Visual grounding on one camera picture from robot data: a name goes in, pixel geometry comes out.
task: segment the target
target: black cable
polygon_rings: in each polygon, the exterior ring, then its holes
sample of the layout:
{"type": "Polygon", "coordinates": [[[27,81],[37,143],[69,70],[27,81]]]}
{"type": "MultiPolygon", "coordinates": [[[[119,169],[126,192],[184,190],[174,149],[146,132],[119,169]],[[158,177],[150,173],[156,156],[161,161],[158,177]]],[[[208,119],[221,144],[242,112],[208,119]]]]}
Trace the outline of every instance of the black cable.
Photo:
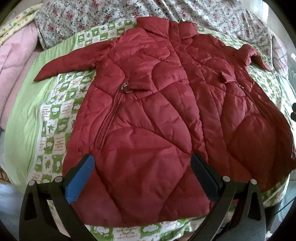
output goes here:
{"type": "Polygon", "coordinates": [[[296,197],[294,197],[290,202],[288,202],[282,209],[280,209],[279,211],[277,211],[275,214],[274,214],[274,216],[276,215],[276,214],[278,214],[280,211],[282,211],[286,206],[288,206],[291,202],[293,202],[294,200],[296,199],[296,197]]]}

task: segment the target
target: jacket sleeve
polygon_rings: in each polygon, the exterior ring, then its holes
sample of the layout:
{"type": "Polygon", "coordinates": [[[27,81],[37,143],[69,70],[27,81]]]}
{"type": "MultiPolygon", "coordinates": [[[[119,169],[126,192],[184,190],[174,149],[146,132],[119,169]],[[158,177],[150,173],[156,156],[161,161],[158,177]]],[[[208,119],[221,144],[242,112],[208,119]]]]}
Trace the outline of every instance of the jacket sleeve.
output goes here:
{"type": "Polygon", "coordinates": [[[102,60],[116,45],[116,40],[94,43],[48,62],[35,77],[34,82],[73,70],[94,69],[96,62],[102,60]]]}

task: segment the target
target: silver screw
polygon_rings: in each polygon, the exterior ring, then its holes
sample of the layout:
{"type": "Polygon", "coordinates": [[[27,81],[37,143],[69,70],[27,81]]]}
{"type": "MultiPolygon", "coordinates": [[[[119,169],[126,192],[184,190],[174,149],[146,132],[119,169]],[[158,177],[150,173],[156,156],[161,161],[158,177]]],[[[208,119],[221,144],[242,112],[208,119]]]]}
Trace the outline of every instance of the silver screw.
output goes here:
{"type": "Polygon", "coordinates": [[[256,184],[257,184],[257,181],[256,181],[255,179],[251,179],[251,183],[252,183],[253,185],[256,185],[256,184]]]}
{"type": "Polygon", "coordinates": [[[229,176],[223,176],[223,181],[230,182],[230,177],[229,176]]]}
{"type": "Polygon", "coordinates": [[[29,181],[29,186],[33,186],[34,184],[35,184],[35,180],[31,180],[31,181],[29,181]]]}
{"type": "Polygon", "coordinates": [[[63,180],[63,177],[62,176],[58,176],[54,180],[55,180],[56,183],[60,183],[63,180]]]}

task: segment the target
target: green fabric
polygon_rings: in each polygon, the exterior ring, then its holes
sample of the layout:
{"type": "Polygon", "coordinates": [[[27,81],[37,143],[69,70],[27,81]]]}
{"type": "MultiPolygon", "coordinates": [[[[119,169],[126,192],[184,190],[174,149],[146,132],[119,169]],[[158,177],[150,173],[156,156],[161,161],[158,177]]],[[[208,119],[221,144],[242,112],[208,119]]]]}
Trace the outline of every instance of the green fabric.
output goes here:
{"type": "Polygon", "coordinates": [[[74,44],[75,36],[72,36],[36,57],[10,113],[3,156],[8,177],[21,192],[25,192],[28,171],[35,158],[36,139],[40,129],[38,109],[55,86],[56,77],[38,83],[33,80],[46,63],[70,53],[74,44]]]}

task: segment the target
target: pink blanket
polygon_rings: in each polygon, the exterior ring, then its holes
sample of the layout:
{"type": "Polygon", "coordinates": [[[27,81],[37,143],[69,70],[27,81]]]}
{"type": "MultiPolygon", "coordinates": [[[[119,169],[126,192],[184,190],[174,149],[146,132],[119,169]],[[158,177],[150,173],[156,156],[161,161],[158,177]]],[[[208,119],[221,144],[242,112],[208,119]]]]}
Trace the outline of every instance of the pink blanket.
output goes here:
{"type": "Polygon", "coordinates": [[[37,28],[32,22],[0,47],[0,127],[2,129],[6,128],[10,110],[36,56],[35,54],[31,57],[37,45],[37,37],[37,28]]]}

